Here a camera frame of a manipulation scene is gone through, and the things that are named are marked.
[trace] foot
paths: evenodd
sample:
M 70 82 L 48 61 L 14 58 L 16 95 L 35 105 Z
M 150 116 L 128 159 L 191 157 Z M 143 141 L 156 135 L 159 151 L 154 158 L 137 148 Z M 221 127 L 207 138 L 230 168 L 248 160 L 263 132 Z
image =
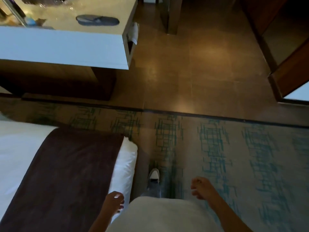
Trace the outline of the foot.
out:
M 151 183 L 159 183 L 160 173 L 158 169 L 152 169 L 148 176 L 148 181 Z

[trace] gray pants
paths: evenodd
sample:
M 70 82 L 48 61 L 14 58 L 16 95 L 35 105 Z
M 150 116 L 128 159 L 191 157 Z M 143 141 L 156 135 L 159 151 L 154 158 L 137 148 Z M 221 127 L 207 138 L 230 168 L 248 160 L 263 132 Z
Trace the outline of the gray pants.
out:
M 161 198 L 161 187 L 157 182 L 148 182 L 147 189 L 141 196 Z

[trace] patterned carpet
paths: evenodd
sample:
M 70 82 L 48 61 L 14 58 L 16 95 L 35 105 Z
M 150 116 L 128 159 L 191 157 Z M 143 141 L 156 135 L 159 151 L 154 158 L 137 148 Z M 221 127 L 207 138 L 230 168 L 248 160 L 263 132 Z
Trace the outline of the patterned carpet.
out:
M 0 98 L 0 111 L 16 121 L 124 133 L 159 168 L 165 197 L 195 200 L 190 181 L 200 175 L 255 232 L 308 228 L 308 129 L 12 98 Z

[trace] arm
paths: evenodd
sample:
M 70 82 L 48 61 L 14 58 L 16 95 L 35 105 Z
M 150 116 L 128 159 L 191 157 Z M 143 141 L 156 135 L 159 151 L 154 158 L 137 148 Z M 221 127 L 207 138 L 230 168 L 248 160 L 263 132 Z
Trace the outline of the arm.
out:
M 105 232 L 112 220 L 112 217 L 123 209 L 121 204 L 124 203 L 125 201 L 122 193 L 117 191 L 109 193 L 105 198 L 100 214 L 88 232 Z
M 191 189 L 193 190 L 192 195 L 198 199 L 207 200 L 209 206 L 218 216 L 225 232 L 252 232 L 221 198 L 208 179 L 202 177 L 192 179 Z

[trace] bed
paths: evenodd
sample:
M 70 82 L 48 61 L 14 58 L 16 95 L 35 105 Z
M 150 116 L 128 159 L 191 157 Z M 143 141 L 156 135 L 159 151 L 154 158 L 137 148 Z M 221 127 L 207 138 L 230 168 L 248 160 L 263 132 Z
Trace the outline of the bed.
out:
M 121 134 L 21 123 L 0 114 L 0 231 L 87 231 L 108 193 L 122 192 L 126 208 L 140 191 L 132 196 L 133 178 L 144 187 L 145 177 L 134 176 L 136 161 L 137 146 Z

